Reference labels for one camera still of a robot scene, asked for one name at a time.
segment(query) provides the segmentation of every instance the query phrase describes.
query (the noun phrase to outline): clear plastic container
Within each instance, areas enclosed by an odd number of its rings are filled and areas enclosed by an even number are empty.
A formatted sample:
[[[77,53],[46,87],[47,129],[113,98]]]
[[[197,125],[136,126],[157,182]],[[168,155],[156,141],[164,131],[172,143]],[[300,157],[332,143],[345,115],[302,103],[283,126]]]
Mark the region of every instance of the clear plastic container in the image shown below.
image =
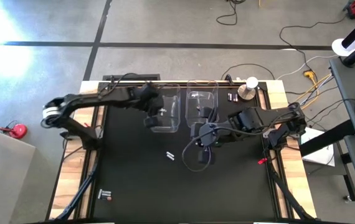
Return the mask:
[[[164,107],[157,115],[158,126],[152,127],[151,130],[155,133],[174,133],[178,131],[180,125],[180,86],[172,83],[161,88]]]
[[[218,107],[218,84],[216,81],[195,81],[187,83],[186,94],[186,121],[191,127],[194,123],[206,123],[207,118],[202,118],[200,109],[203,107]]]

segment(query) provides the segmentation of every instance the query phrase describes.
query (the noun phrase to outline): small white object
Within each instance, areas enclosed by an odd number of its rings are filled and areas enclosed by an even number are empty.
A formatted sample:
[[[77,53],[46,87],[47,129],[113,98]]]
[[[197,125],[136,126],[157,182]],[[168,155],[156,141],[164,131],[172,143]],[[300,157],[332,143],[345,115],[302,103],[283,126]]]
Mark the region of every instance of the small white object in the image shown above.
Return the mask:
[[[255,78],[255,77],[249,77],[249,78],[247,79],[247,89],[248,89],[248,90],[254,89],[255,87],[258,86],[258,83],[259,83],[259,81],[258,81],[257,78]]]
[[[172,161],[175,160],[175,158],[173,158],[172,156],[170,156],[169,154],[166,154],[166,157],[170,158]]]
[[[320,134],[323,134],[323,131],[319,131],[313,128],[305,128],[306,133],[304,133],[301,136],[301,143],[305,143],[309,141],[310,139],[313,139]],[[334,147],[333,145],[326,146],[314,153],[311,153],[307,156],[302,157],[304,161],[308,162],[315,162],[319,164],[324,164],[324,165],[329,165],[334,167],[335,166],[335,160],[331,159],[334,155]]]
[[[170,153],[170,152],[166,152],[166,154],[167,155],[170,155],[170,156],[172,156],[172,157],[175,157],[172,153]]]
[[[354,52],[355,49],[352,49],[352,50],[345,49],[342,46],[342,41],[343,40],[344,40],[343,38],[334,40],[333,44],[331,44],[331,47],[333,48],[334,53],[336,53],[337,55],[347,57],[352,52]]]

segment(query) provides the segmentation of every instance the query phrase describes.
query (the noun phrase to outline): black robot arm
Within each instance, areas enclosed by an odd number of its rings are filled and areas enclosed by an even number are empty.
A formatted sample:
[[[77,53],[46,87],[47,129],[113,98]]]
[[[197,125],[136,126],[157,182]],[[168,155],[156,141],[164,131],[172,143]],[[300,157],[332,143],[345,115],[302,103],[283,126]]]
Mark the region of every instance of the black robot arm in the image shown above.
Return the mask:
[[[275,124],[281,124],[278,129],[271,129]],[[228,116],[223,123],[197,123],[191,126],[191,137],[197,139],[197,144],[204,147],[201,163],[215,155],[210,150],[211,146],[220,146],[223,143],[241,141],[249,136],[263,135],[268,139],[269,149],[281,149],[286,144],[288,135],[305,133],[306,121],[299,103],[292,103],[286,108],[264,110],[259,107],[246,108],[238,113]],[[296,201],[288,187],[281,180],[274,169],[270,157],[267,159],[268,170],[272,179],[282,190],[285,198],[294,208],[301,219],[314,220],[305,209]]]
[[[275,124],[282,125],[278,129],[269,131]],[[275,110],[264,110],[259,107],[246,108],[229,115],[227,121],[223,123],[193,124],[191,137],[201,136],[200,145],[208,147],[264,134],[269,139],[269,147],[274,149],[285,143],[288,135],[305,133],[305,128],[305,116],[299,104],[292,103],[286,108]]]
[[[98,93],[73,95],[54,98],[43,109],[42,126],[44,128],[65,128],[70,135],[79,136],[84,149],[95,150],[99,147],[94,128],[85,127],[76,122],[70,115],[79,108],[93,106],[114,106],[117,108],[136,108],[147,113],[146,127],[157,125],[156,115],[164,106],[159,89],[152,83],[141,88],[106,87]]]

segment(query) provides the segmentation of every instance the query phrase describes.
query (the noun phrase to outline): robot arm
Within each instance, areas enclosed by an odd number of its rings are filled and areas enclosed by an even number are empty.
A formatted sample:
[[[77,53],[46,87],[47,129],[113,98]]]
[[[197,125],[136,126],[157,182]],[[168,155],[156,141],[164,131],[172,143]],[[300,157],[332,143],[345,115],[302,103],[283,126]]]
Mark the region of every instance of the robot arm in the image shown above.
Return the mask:
[[[98,138],[94,128],[82,126],[70,117],[79,108],[92,106],[114,106],[117,108],[136,108],[147,113],[147,127],[156,125],[155,116],[164,106],[162,95],[152,83],[146,83],[141,88],[106,86],[98,93],[73,95],[54,98],[43,109],[44,128],[65,128],[69,134],[79,136],[84,149],[95,150]]]
[[[278,129],[267,132],[275,124],[282,124]],[[191,127],[191,137],[201,136],[201,146],[243,140],[253,135],[264,134],[269,139],[269,148],[273,149],[285,143],[291,134],[305,133],[305,116],[298,103],[286,108],[264,110],[259,107],[246,108],[231,114],[223,123],[196,123]]]

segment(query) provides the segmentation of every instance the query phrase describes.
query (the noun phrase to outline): wooden platform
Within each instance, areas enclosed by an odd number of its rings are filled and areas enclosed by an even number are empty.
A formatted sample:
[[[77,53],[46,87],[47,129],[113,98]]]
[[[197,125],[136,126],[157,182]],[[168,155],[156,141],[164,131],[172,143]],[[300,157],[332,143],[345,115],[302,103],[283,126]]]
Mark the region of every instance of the wooden platform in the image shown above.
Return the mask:
[[[177,83],[177,82],[187,82],[187,81],[160,81],[160,82]],[[82,82],[80,93],[96,93],[98,88],[98,83],[99,81]],[[288,105],[288,102],[285,95],[283,82],[281,80],[267,80],[266,83],[268,88],[270,105],[272,109],[286,107]],[[266,107],[264,101],[265,98],[262,97],[262,95],[260,96],[260,98],[261,98],[262,107],[265,108]],[[93,108],[79,109],[75,112],[73,118],[81,124],[85,124],[85,123],[91,124],[93,111],[94,111]],[[103,118],[103,107],[99,109],[96,125],[101,124],[102,118]],[[298,148],[298,143],[295,140],[287,139],[287,141],[290,147]],[[67,150],[65,152],[65,155],[69,154],[74,149],[80,146],[81,146],[81,142],[79,140],[69,141],[67,144]],[[93,164],[95,153],[96,152],[93,151],[92,154],[90,155],[90,161],[91,161],[91,164],[89,165],[90,169]],[[52,203],[52,209],[50,212],[50,218],[55,218],[60,213],[62,213],[63,209],[69,204],[73,196],[76,194],[82,176],[84,158],[85,158],[85,150],[81,149],[62,163],[60,176],[57,182],[56,191]],[[288,188],[290,189],[294,197],[297,199],[299,204],[306,210],[306,212],[309,213],[312,217],[316,217],[316,212],[313,206],[313,201],[312,201],[312,197],[308,185],[308,179],[306,178],[305,168],[303,167],[303,162],[302,162],[300,152],[286,147],[284,148],[284,150],[282,150],[282,159],[283,159],[283,165],[284,165]],[[276,160],[274,160],[273,165],[278,171]],[[80,218],[84,218],[86,215],[89,191],[90,188],[85,192],[85,196],[83,198],[83,203],[80,212]],[[287,215],[287,210],[285,209],[286,206],[285,206],[284,196],[280,191],[280,189],[278,189],[277,193],[278,193],[278,200],[280,202],[280,208],[282,210],[282,217],[287,217],[288,215]]]

